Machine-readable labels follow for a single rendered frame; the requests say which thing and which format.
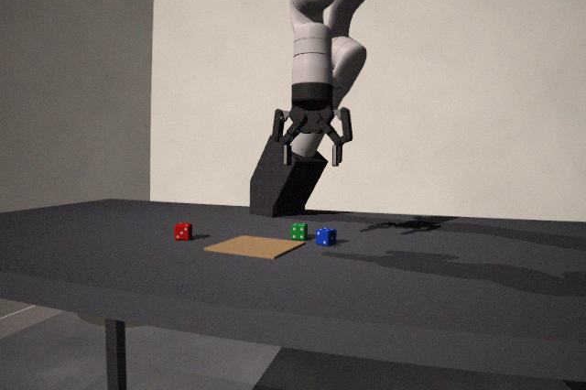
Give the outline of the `tan flat mat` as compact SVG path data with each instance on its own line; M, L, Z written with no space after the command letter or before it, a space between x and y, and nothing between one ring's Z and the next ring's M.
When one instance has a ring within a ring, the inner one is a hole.
M219 244L205 247L204 250L276 259L303 244L305 244L305 242L243 235Z

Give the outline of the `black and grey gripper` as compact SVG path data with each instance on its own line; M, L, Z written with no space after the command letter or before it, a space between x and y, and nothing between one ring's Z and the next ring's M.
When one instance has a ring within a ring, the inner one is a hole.
M281 160L291 166L290 143L302 134L325 133L334 143L332 146L332 166L342 163L342 146L353 140L350 110L346 107L333 110L332 85L324 82L300 82L292 84L292 107L290 111L275 110L272 140L281 144ZM342 134L339 136L331 126L334 116L342 121ZM293 124L283 136L284 123L290 118ZM351 134L350 134L351 133Z

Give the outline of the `red die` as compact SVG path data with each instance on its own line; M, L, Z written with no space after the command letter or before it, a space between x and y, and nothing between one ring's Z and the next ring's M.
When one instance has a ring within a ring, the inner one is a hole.
M188 241L192 237L191 223L178 223L175 225L175 240Z

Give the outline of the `green die with white pips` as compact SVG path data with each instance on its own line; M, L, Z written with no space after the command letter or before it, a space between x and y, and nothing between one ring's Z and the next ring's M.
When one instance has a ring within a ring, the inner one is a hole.
M308 225L306 223L294 223L291 225L291 240L305 240L308 237Z

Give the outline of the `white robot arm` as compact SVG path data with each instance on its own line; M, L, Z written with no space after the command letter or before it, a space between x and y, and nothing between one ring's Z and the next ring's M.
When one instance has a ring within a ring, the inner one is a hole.
M353 14L363 2L364 0L289 0L294 31L292 84L324 82L332 85L333 80L334 110L338 109L343 97L352 88L366 61L366 48L349 37ZM323 11L328 6L331 6L331 10L326 26ZM324 135L324 132L300 133L290 143L291 151L303 157L313 157Z

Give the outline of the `blue die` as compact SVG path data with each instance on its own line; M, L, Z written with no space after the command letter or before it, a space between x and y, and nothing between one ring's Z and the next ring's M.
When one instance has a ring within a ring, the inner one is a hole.
M336 229L320 228L316 230L316 244L330 246L336 244Z

